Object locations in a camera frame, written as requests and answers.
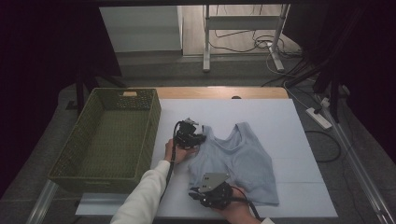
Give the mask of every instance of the basket handle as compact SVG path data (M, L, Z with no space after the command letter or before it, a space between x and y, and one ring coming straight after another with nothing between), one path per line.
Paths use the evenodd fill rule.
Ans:
M124 91L122 96L137 96L137 91Z

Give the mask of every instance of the human arm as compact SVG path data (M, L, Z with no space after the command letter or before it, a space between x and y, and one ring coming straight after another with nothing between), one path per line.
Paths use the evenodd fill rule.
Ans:
M233 197L245 198L244 190L237 187L233 188ZM213 209L224 216L231 224L274 224L270 218L260 222L251 215L248 204L242 202L232 202L225 209Z
M113 224L151 223L158 210L161 195L166 188L166 177L170 167L173 140L165 144L165 156L157 167L143 174L140 183L128 196L125 203L111 219ZM176 147L175 163L182 162L187 155L195 152Z

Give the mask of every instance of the robotic hand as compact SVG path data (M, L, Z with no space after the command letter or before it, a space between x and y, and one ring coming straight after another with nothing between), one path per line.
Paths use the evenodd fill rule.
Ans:
M189 149L201 145L206 140L206 136L194 133L196 130L194 125L199 124L192 119L182 120L179 125L180 127L174 137L175 143L179 147Z

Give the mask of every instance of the hand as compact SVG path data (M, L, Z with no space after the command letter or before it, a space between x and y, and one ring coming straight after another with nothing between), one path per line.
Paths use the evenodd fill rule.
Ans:
M168 143L165 144L165 157L163 158L165 161L171 161L172 159L172 146L173 146L173 138L169 139ZM188 155L196 151L197 151L196 148L190 148L185 150L176 146L175 164L181 163Z
M233 188L233 196L235 198L245 198L245 196L237 189ZM260 221L250 214L247 203L232 202L224 210L214 208L216 212L224 216L232 224L260 224Z

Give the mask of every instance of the white sleeve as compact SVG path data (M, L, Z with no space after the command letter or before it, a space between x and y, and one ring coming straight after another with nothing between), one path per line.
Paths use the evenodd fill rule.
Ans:
M169 161L160 161L153 170L146 171L111 223L152 223L166 187L169 167Z

